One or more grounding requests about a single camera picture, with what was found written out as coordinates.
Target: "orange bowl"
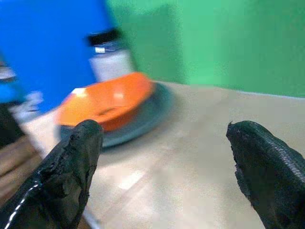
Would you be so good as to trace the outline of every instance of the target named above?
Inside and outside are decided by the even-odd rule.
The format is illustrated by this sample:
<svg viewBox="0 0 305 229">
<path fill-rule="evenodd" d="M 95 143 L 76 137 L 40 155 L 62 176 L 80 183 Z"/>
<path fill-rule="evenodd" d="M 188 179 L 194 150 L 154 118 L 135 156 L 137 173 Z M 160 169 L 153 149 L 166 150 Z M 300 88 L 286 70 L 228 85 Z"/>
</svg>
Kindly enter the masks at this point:
<svg viewBox="0 0 305 229">
<path fill-rule="evenodd" d="M 86 119 L 105 131 L 118 129 L 136 115 L 137 107 L 154 91 L 154 83 L 142 73 L 75 88 L 59 107 L 60 125 L 76 126 Z"/>
</svg>

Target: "beige table surface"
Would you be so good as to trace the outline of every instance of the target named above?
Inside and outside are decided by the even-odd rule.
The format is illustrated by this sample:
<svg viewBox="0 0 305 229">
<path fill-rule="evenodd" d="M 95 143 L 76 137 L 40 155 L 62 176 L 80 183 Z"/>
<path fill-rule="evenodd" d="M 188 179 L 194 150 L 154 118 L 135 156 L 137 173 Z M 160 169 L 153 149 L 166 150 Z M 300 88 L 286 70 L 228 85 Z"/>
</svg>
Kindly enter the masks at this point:
<svg viewBox="0 0 305 229">
<path fill-rule="evenodd" d="M 227 124 L 259 122 L 304 154 L 305 99 L 167 85 L 171 116 L 100 155 L 88 209 L 107 229 L 264 228 L 238 188 Z M 47 152 L 58 142 L 55 114 L 23 125 Z"/>
</svg>

